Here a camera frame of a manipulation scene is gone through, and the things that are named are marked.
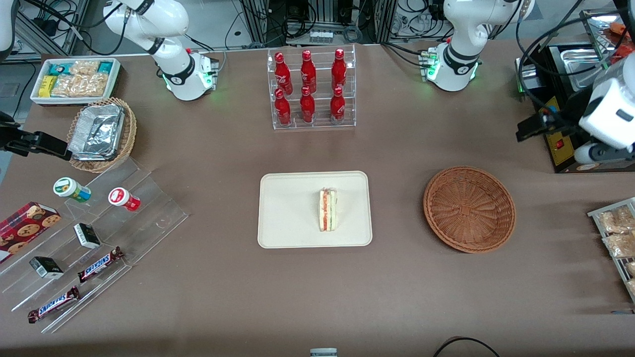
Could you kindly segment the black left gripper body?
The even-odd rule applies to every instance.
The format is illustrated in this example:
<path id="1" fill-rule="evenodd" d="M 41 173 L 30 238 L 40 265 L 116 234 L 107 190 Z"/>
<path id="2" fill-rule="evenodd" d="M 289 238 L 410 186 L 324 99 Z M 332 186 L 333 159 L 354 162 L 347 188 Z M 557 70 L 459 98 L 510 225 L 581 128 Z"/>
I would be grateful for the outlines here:
<path id="1" fill-rule="evenodd" d="M 549 135 L 559 133 L 562 136 L 573 136 L 578 141 L 586 139 L 586 131 L 579 124 L 581 112 L 555 112 L 548 116 Z"/>

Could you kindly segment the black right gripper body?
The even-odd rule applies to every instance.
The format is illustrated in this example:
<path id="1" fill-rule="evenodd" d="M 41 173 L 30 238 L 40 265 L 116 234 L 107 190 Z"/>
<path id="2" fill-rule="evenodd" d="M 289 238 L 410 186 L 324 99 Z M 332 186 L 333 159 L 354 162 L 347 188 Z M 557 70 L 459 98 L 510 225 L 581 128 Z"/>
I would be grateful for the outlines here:
<path id="1" fill-rule="evenodd" d="M 23 151 L 9 148 L 9 142 L 22 138 L 19 124 L 7 113 L 0 113 L 0 149 L 2 151 L 22 153 Z"/>

